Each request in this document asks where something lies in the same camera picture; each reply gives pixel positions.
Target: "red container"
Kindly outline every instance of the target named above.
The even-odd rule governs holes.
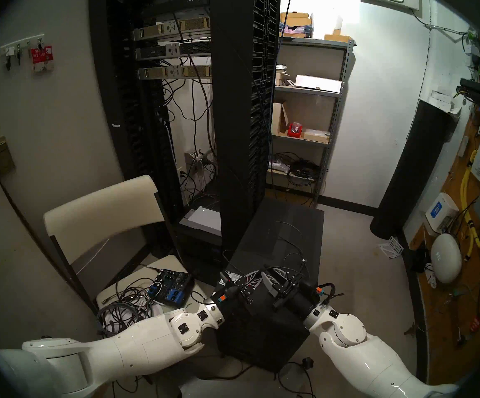
[[[300,138],[303,132],[303,126],[300,123],[290,123],[288,127],[288,136],[294,138]]]

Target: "cardboard box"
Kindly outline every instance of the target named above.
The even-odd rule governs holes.
[[[273,116],[271,117],[271,133],[273,135],[279,135],[279,133],[285,133],[288,130],[290,121],[286,115],[286,109],[284,104],[277,102],[273,103]]]
[[[286,13],[281,12],[280,13],[280,22],[284,22],[284,19],[286,18]],[[309,17],[309,14],[307,12],[289,12],[288,13],[288,18],[286,19],[286,25],[289,27],[296,27],[296,26],[304,26],[304,25],[312,25],[312,19]],[[301,34],[290,34],[285,32],[284,33],[285,37],[295,37],[295,38],[306,38],[306,34],[301,33]]]
[[[332,34],[325,34],[325,40],[327,41],[339,41],[339,42],[348,42],[352,37],[348,35],[341,35],[341,30],[334,30]]]
[[[328,144],[330,139],[330,133],[326,133],[324,131],[304,129],[303,139]]]

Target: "label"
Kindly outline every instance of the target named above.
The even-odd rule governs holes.
[[[32,60],[34,64],[44,63],[45,61],[53,61],[51,45],[47,45],[43,49],[33,48],[31,49],[31,52],[32,52]]]
[[[242,277],[241,275],[235,274],[235,273],[227,271],[227,270],[225,272],[227,272],[227,275],[229,276],[229,278],[232,279],[233,282],[238,281],[238,279]],[[225,285],[223,280],[220,280],[220,285]]]
[[[441,205],[441,203],[439,201],[437,201],[437,205],[434,207],[434,209],[432,209],[432,211],[430,213],[431,217],[435,218],[442,207],[443,206]]]

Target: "white dome device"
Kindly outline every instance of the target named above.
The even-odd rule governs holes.
[[[461,271],[461,251],[458,243],[450,234],[437,237],[430,251],[431,264],[435,276],[444,284],[449,284]]]

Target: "sticker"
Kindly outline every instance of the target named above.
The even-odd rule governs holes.
[[[432,211],[430,213],[431,217],[435,218],[442,207],[443,206],[441,205],[441,203],[439,201],[437,201],[437,205],[434,207],[434,209],[432,209]]]
[[[241,275],[235,274],[227,270],[225,270],[225,272],[227,272],[227,275],[232,279],[233,282],[238,281],[238,279],[242,277]],[[220,280],[220,285],[225,285],[223,280]]]

